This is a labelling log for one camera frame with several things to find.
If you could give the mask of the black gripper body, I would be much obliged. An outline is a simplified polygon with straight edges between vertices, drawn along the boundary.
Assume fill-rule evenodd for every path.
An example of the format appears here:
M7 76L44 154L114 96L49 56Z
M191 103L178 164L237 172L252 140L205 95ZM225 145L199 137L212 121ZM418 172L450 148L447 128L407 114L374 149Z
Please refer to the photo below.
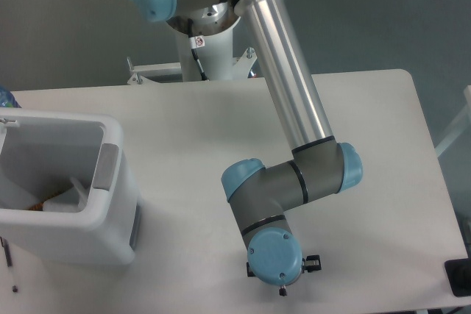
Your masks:
M286 285L281 285L281 286L279 287L279 295L280 295L280 296L287 296Z

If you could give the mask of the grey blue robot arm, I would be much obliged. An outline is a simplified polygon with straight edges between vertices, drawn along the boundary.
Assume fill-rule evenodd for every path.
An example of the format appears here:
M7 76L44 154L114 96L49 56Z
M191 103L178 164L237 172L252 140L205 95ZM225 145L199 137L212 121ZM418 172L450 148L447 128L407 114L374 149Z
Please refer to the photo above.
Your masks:
M197 78L207 81L202 48L234 15L247 25L292 159L270 168L242 160L222 174L222 185L247 249L247 273L284 296L304 273L322 267L304 256L285 217L287 210L356 186L361 158L334 138L284 0L132 0L146 20L183 33Z

